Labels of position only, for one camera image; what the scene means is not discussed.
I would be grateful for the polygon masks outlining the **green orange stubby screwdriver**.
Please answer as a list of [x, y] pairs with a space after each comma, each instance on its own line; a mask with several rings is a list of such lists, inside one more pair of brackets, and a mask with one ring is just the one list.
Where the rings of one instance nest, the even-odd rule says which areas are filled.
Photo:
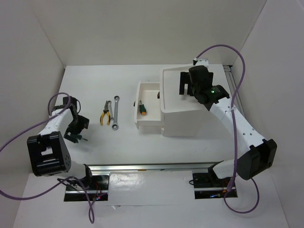
[[142, 103], [142, 100], [139, 101], [139, 111], [140, 114], [145, 116], [147, 114], [146, 108], [144, 106], [144, 104]]

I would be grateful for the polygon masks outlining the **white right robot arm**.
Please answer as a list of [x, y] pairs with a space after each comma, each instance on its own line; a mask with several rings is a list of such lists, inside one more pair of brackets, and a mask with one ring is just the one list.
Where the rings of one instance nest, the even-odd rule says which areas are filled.
[[234, 159], [218, 162], [208, 169], [207, 180], [218, 186], [226, 178], [249, 180], [269, 169], [274, 162], [277, 144], [258, 133], [232, 104], [229, 93], [213, 84], [213, 73], [205, 66], [193, 66], [180, 73], [180, 91], [193, 96], [217, 117], [234, 138]]

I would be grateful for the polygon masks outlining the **white drawer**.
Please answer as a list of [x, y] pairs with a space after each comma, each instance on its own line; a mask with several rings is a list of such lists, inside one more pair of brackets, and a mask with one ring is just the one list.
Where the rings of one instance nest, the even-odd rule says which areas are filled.
[[[161, 99], [157, 99], [160, 92], [160, 83], [139, 82], [136, 91], [134, 122], [137, 129], [140, 127], [161, 127], [163, 117], [161, 112]], [[147, 114], [140, 114], [139, 101], [142, 100]]]

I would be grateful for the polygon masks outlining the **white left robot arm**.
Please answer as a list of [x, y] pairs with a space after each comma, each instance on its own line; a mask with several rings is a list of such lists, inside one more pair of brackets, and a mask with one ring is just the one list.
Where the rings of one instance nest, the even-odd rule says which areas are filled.
[[27, 139], [27, 147], [35, 176], [71, 175], [87, 190], [94, 183], [92, 172], [88, 165], [72, 161], [66, 146], [66, 141], [79, 143], [81, 132], [89, 127], [89, 119], [78, 113], [79, 104], [72, 96], [63, 97], [63, 103], [51, 109], [43, 130]]

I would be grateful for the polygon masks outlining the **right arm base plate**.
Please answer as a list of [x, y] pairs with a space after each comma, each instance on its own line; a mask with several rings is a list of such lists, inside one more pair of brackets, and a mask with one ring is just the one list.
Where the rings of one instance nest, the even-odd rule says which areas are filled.
[[195, 199], [224, 198], [228, 192], [227, 186], [230, 178], [213, 178], [209, 173], [193, 173], [189, 184], [194, 187]]

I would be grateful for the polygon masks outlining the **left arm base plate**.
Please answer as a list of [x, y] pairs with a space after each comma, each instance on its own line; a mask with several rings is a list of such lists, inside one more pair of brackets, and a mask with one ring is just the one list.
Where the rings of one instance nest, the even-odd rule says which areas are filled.
[[[90, 184], [85, 185], [88, 197], [91, 201], [108, 201], [110, 174], [94, 175]], [[65, 183], [64, 202], [87, 201], [85, 191], [76, 180]]]

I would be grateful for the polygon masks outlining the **yellow handled pliers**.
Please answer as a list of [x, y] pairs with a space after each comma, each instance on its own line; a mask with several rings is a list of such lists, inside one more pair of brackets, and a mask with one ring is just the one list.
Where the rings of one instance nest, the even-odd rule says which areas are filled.
[[109, 106], [108, 106], [108, 101], [105, 102], [105, 105], [104, 105], [104, 109], [103, 109], [103, 112], [100, 116], [100, 124], [103, 125], [103, 118], [107, 116], [107, 125], [110, 124], [110, 121], [111, 121], [111, 116], [110, 116], [110, 112], [109, 112]]

